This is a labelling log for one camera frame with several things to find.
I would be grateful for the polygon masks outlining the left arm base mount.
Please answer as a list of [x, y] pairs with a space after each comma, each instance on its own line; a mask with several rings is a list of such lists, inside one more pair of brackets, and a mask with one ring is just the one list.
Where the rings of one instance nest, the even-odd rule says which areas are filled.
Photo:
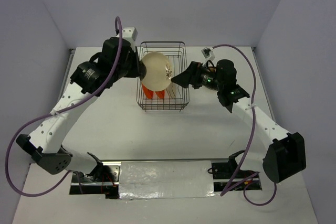
[[102, 195], [105, 199], [119, 199], [121, 163], [104, 162], [94, 175], [73, 172], [70, 195]]

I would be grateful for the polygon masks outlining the orange plate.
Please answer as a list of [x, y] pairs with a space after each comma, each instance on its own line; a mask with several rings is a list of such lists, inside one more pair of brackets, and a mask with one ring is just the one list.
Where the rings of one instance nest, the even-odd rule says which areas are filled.
[[154, 91], [148, 89], [144, 85], [142, 85], [142, 90], [143, 90], [143, 93], [144, 93], [144, 95], [145, 95], [145, 97], [147, 99], [150, 99], [150, 100], [153, 99], [153, 97], [154, 97]]
[[165, 90], [156, 91], [155, 94], [157, 95], [158, 99], [164, 99], [165, 98]]

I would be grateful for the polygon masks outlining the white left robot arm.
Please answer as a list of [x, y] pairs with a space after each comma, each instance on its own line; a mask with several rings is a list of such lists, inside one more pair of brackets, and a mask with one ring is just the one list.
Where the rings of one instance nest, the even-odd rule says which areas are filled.
[[119, 37], [111, 37], [103, 43], [101, 52], [79, 64], [48, 118], [28, 135], [21, 134], [16, 139], [16, 143], [48, 173], [78, 171], [93, 182], [102, 177], [103, 164], [96, 156], [71, 150], [62, 143], [84, 111], [105, 89], [123, 77], [140, 76], [135, 39], [126, 36], [122, 44], [119, 41]]

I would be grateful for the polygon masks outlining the white plate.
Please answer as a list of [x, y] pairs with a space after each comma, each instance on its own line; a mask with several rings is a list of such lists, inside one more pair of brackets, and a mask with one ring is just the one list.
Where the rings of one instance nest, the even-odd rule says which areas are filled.
[[146, 88], [152, 91], [162, 91], [170, 85], [173, 66], [166, 55], [156, 51], [150, 52], [142, 58], [141, 62], [146, 69], [141, 82]]

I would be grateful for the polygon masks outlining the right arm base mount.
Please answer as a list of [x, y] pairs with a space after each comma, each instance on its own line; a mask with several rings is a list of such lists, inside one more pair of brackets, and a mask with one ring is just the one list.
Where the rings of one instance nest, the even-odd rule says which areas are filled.
[[[243, 153], [244, 151], [239, 151], [229, 156], [227, 161], [212, 163], [212, 166], [207, 170], [207, 172], [213, 177], [215, 192], [220, 192], [224, 189], [238, 166], [236, 158]], [[243, 191], [246, 186], [248, 186], [247, 190], [261, 190], [259, 176], [257, 175], [250, 178], [242, 184], [232, 188], [231, 191]]]

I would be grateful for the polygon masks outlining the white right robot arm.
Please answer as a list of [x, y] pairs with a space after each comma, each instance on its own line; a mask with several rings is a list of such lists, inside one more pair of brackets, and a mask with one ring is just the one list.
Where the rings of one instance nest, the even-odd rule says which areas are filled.
[[192, 86], [194, 89], [207, 87], [215, 90], [223, 107], [254, 128], [254, 133], [267, 150], [262, 167], [272, 182], [279, 183], [306, 169], [303, 136], [282, 128], [254, 105], [248, 92], [237, 84], [236, 75], [237, 70], [230, 60], [218, 61], [214, 71], [193, 61], [171, 81], [183, 88]]

